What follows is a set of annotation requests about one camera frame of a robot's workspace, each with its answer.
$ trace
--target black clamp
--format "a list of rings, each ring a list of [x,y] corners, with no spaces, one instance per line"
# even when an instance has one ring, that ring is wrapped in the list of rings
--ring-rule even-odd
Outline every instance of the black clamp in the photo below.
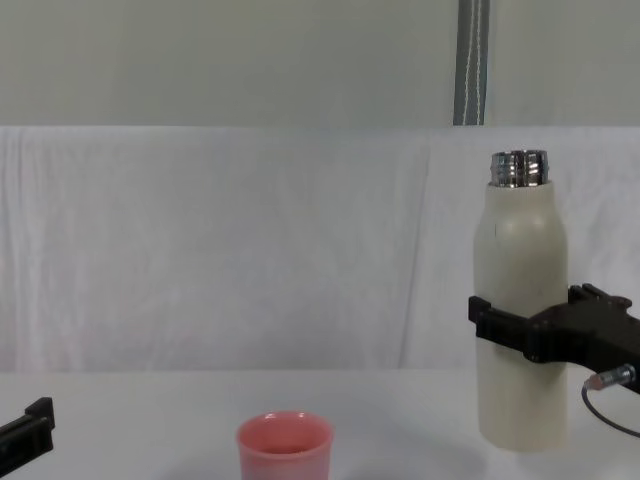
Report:
[[[27,407],[24,415],[0,427],[0,477],[53,450],[53,401],[44,397]]]
[[[569,288],[568,301],[531,318],[469,298],[476,337],[522,352],[535,363],[568,362],[595,372],[630,364],[640,372],[640,322],[627,313],[631,301],[591,284]],[[640,393],[640,382],[626,385]]]

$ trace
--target black cable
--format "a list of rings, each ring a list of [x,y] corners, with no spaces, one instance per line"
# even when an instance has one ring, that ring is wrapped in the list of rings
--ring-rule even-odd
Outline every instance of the black cable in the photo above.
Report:
[[[589,400],[588,391],[589,391],[589,389],[587,388],[587,386],[583,385],[583,387],[582,387],[582,401],[584,402],[585,406],[589,409],[589,411],[591,413],[593,413],[593,415],[598,420],[600,420],[601,422],[606,423],[611,428],[615,428],[616,430],[618,430],[618,431],[620,431],[622,433],[626,433],[627,435],[631,435],[632,437],[640,438],[640,432],[637,432],[635,430],[631,430],[630,428],[627,428],[627,427],[623,427],[622,425],[618,425],[616,422],[614,422],[612,420],[609,420],[607,417],[602,415],[598,410],[596,410],[596,407],[594,407],[593,404],[591,403],[591,400]]]

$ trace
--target wall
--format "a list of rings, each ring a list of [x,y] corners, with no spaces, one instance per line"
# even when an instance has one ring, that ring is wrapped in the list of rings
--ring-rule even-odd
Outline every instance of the wall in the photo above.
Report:
[[[490,125],[638,125],[640,2],[493,0]]]
[[[0,124],[450,125],[451,0],[3,0]]]

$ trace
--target white backdrop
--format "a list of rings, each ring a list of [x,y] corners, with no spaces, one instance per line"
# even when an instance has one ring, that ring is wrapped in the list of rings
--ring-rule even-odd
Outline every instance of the white backdrop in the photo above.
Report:
[[[487,125],[640,125],[636,0],[492,0]]]
[[[0,125],[451,125],[454,0],[2,0]]]
[[[570,281],[640,300],[639,139],[0,129],[0,369],[472,365],[491,153],[548,149]]]

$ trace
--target cable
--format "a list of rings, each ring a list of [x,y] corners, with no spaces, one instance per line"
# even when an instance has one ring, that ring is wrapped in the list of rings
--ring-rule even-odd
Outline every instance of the cable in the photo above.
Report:
[[[469,109],[469,73],[471,72],[471,53],[473,52],[473,26],[476,19],[476,2],[471,0],[471,19],[469,21],[469,46],[467,50],[467,63],[464,74],[464,109],[462,111],[462,125],[467,125],[467,111]]]
[[[482,26],[482,0],[478,1],[478,19],[476,22],[476,125],[480,125],[480,66],[482,55],[480,54],[480,31]]]
[[[609,420],[602,415],[596,407],[593,406],[591,400],[589,400],[589,390],[602,390],[604,388],[611,387],[613,385],[626,385],[634,382],[636,379],[636,371],[631,365],[623,365],[615,370],[609,370],[608,372],[592,375],[584,382],[582,386],[582,401],[587,409],[601,422],[609,425],[611,428],[618,430],[619,432],[626,433],[632,437],[640,438],[640,432],[631,430],[630,428],[623,427],[617,424],[613,420]]]
[[[601,422],[606,423],[611,428],[615,428],[616,430],[618,430],[618,431],[620,431],[622,433],[626,433],[627,435],[631,435],[632,437],[640,438],[640,432],[637,432],[635,430],[631,430],[630,428],[627,428],[627,427],[623,427],[622,425],[619,425],[616,422],[614,422],[612,420],[609,420],[607,417],[602,415],[598,410],[596,410],[596,407],[594,407],[593,404],[591,403],[591,400],[589,400],[588,391],[589,391],[589,389],[587,388],[587,386],[583,385],[582,386],[582,401],[584,402],[585,406],[589,409],[589,411],[591,413],[593,413],[593,415],[598,420],[600,420]]]

